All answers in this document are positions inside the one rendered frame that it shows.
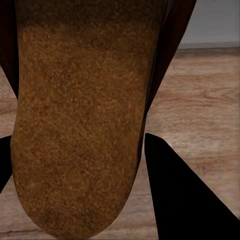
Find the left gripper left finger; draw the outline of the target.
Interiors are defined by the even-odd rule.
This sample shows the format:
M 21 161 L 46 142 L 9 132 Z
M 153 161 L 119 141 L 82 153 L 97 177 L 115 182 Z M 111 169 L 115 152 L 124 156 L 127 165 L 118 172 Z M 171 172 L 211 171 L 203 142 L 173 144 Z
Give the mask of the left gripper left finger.
M 10 155 L 11 135 L 0 138 L 0 193 L 13 174 Z

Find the sandal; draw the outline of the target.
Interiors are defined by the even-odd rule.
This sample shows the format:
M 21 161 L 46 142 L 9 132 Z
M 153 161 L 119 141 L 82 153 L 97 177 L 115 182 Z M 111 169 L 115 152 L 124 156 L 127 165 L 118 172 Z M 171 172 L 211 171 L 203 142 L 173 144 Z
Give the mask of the sandal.
M 0 65 L 18 99 L 14 185 L 47 234 L 87 240 L 121 213 L 196 2 L 0 0 Z

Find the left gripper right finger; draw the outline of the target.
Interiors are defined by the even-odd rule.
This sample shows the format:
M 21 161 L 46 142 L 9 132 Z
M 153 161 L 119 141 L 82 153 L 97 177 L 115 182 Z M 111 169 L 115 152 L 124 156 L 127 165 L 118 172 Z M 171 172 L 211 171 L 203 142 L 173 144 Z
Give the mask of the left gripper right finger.
M 160 137 L 144 152 L 159 240 L 240 240 L 240 221 Z

